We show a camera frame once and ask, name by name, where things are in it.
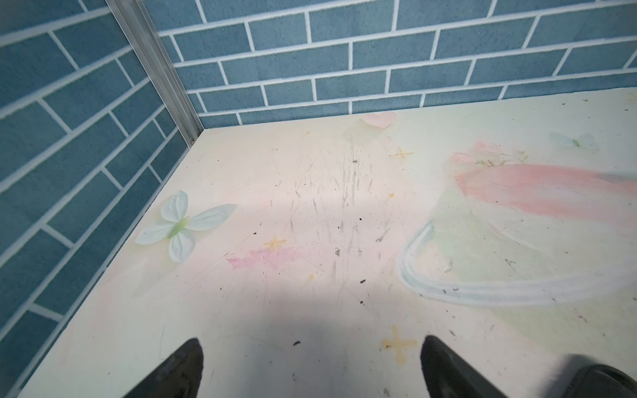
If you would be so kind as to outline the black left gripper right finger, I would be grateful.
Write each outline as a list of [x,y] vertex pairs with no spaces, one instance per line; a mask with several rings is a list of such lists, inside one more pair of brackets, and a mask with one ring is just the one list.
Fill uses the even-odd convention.
[[423,342],[421,369],[430,397],[505,397],[436,336],[428,335]]

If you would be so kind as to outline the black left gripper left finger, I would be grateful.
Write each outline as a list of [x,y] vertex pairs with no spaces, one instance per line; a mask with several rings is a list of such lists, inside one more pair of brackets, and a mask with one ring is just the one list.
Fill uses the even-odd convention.
[[187,340],[124,398],[195,398],[204,355],[197,338]]

